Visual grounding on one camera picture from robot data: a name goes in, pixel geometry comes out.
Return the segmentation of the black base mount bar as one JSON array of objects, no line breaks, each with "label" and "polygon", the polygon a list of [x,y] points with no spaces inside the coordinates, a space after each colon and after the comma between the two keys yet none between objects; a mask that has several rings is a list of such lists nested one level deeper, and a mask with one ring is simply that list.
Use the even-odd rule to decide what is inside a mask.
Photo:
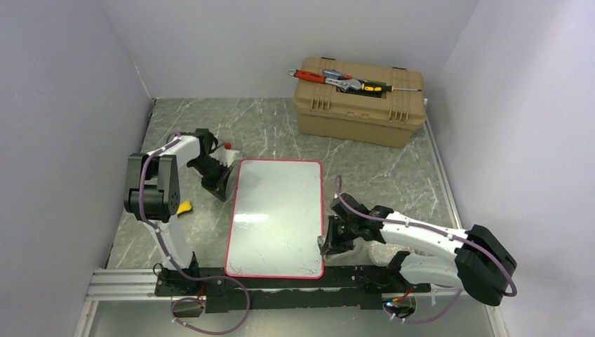
[{"label": "black base mount bar", "polygon": [[358,307],[374,310],[391,295],[428,293],[429,284],[410,285],[385,267],[374,265],[326,267],[318,279],[273,279],[241,277],[244,293],[234,282],[224,279],[221,267],[200,268],[203,280],[190,281],[178,272],[165,271],[156,264],[155,295],[159,298],[188,296],[200,298],[207,313],[232,310],[273,310],[294,308]]}]

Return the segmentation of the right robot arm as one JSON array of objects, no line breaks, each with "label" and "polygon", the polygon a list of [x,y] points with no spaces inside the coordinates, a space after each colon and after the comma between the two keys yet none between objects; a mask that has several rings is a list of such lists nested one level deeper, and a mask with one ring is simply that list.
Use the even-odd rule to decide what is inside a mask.
[{"label": "right robot arm", "polygon": [[465,230],[432,225],[387,206],[369,209],[347,193],[334,198],[330,208],[327,233],[318,238],[321,256],[345,255],[358,240],[406,246],[385,266],[387,283],[395,291],[435,284],[460,289],[491,306],[518,293],[512,279],[515,259],[484,226]]}]

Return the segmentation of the blue red screwdriver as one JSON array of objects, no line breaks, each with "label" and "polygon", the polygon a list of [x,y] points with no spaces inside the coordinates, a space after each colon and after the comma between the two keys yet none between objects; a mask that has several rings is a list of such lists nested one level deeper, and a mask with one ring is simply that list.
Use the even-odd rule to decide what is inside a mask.
[{"label": "blue red screwdriver", "polygon": [[352,79],[352,76],[348,75],[348,74],[343,74],[339,71],[336,70],[329,70],[329,69],[324,69],[322,70],[322,75],[328,78],[332,78],[332,79],[337,79],[337,80],[349,80]]}]

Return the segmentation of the yellow black screwdriver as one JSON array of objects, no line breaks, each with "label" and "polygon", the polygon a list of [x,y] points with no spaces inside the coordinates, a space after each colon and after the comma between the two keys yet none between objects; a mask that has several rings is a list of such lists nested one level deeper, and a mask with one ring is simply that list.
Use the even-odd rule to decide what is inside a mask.
[{"label": "yellow black screwdriver", "polygon": [[387,84],[381,84],[372,81],[362,81],[361,82],[361,89],[363,91],[370,91],[370,92],[394,92],[394,91],[410,91],[410,92],[421,92],[421,88],[399,88],[395,86],[390,86]]}]

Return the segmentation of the yellow black object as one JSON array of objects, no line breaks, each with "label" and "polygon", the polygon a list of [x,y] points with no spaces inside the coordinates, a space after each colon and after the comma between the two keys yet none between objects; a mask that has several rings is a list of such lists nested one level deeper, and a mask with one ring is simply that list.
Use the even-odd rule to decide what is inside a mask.
[{"label": "yellow black object", "polygon": [[190,211],[193,210],[193,206],[192,203],[190,201],[183,201],[182,203],[180,203],[176,214],[178,216],[184,214],[184,213],[189,213]]}]

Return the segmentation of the red framed whiteboard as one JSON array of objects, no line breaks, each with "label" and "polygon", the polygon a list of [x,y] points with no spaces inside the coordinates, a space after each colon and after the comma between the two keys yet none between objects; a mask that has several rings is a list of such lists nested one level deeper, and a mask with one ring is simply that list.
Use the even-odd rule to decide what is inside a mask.
[{"label": "red framed whiteboard", "polygon": [[319,279],[324,262],[322,165],[297,159],[239,163],[225,274]]}]

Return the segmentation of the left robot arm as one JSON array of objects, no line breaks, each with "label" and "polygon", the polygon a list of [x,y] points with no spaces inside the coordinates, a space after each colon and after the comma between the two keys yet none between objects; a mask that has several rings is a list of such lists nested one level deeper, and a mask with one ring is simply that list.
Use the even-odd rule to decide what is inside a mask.
[{"label": "left robot arm", "polygon": [[185,295],[196,293],[202,276],[196,254],[179,223],[182,203],[179,171],[198,172],[199,185],[216,199],[226,201],[229,181],[240,152],[222,143],[207,128],[171,135],[166,143],[150,152],[128,157],[123,205],[125,211],[150,231],[161,254],[165,279]]}]

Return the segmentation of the tan plastic toolbox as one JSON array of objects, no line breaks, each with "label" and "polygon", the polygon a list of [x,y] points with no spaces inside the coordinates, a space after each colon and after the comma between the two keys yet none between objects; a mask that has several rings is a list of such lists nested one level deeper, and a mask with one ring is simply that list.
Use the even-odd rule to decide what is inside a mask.
[{"label": "tan plastic toolbox", "polygon": [[298,80],[293,97],[299,132],[343,140],[356,140],[387,147],[404,147],[427,120],[424,78],[420,72],[308,57],[300,68],[322,74],[336,70],[358,81],[372,81],[421,92],[342,91],[330,84]]}]

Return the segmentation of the red handled adjustable wrench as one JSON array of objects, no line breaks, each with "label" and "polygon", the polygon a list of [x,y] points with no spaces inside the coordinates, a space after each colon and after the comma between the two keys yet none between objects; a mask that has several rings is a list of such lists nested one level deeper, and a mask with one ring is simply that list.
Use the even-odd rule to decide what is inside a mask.
[{"label": "red handled adjustable wrench", "polygon": [[288,70],[288,75],[312,83],[330,84],[332,86],[338,87],[342,91],[347,91],[348,89],[360,91],[363,89],[363,84],[357,79],[333,79],[330,77],[325,77],[322,74],[304,70]]}]

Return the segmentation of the aluminium rail frame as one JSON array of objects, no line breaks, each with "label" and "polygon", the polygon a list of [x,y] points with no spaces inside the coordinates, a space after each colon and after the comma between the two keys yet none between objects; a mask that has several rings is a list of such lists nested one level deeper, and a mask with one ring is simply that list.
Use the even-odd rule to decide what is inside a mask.
[{"label": "aluminium rail frame", "polygon": [[381,302],[395,301],[412,308],[417,296],[436,300],[454,289],[431,284],[407,285],[383,267],[372,265],[331,266],[318,279],[240,277],[229,281],[221,267],[200,270],[201,280],[192,281],[174,272],[163,275],[155,269],[99,269],[93,273],[76,336],[89,336],[99,303],[164,300],[173,303],[190,298],[207,313],[240,310],[342,308],[372,310]]}]

